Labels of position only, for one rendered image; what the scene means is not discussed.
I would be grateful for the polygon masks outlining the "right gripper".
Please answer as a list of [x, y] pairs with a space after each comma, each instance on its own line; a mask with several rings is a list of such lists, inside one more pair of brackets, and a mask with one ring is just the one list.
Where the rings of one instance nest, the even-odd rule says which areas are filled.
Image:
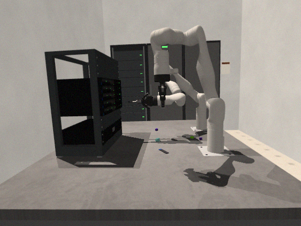
[[[146, 96], [148, 96], [148, 97], [145, 98]], [[142, 99], [138, 99], [137, 100], [137, 103], [138, 104], [142, 104], [144, 107], [146, 107], [147, 109], [149, 109], [151, 106], [158, 106], [158, 99], [157, 99], [157, 96], [151, 96], [151, 95], [149, 95], [149, 93], [146, 93], [142, 97]]]

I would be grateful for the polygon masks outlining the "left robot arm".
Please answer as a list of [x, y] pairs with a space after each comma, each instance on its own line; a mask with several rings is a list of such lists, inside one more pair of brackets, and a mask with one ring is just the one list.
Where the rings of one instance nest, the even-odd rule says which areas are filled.
[[154, 75], [179, 73], [177, 68], [170, 69], [169, 52], [162, 50], [161, 45], [182, 44], [194, 46], [199, 44], [197, 73], [204, 91], [206, 106], [209, 110], [207, 151], [211, 153], [224, 152], [223, 123], [225, 119], [225, 102], [218, 97], [216, 92], [215, 73], [203, 28], [197, 25], [185, 33], [178, 29], [161, 28], [151, 33], [150, 44], [154, 54]]

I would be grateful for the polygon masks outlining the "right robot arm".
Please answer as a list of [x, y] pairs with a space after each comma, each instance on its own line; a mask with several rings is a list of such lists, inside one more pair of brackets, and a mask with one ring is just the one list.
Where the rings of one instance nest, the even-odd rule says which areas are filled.
[[181, 90], [188, 94], [195, 102], [199, 103], [196, 108], [196, 129], [207, 129], [207, 106], [205, 95], [195, 91], [190, 82], [179, 74], [173, 74], [177, 83], [173, 81], [165, 82], [172, 92], [172, 95], [166, 95], [165, 105], [171, 105], [175, 102], [178, 106], [185, 104], [186, 96]]

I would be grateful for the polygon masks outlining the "black server rack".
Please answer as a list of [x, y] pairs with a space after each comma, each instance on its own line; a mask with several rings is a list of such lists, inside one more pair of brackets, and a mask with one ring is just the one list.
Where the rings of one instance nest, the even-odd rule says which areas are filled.
[[[66, 56], [82, 54], [89, 63]], [[83, 65], [84, 78], [56, 79], [55, 58]], [[118, 61], [96, 49], [45, 52], [45, 60], [57, 158], [102, 158], [122, 135]], [[87, 119], [62, 129], [65, 116]]]

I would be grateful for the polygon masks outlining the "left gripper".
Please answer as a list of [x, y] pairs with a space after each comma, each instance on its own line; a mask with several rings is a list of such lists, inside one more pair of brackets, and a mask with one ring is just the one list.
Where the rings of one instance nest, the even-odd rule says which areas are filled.
[[165, 86], [165, 82], [169, 82], [169, 81], [170, 81], [170, 74], [154, 75], [154, 82], [160, 83], [158, 89], [159, 89], [161, 109], [165, 109], [166, 89], [167, 89], [167, 86]]

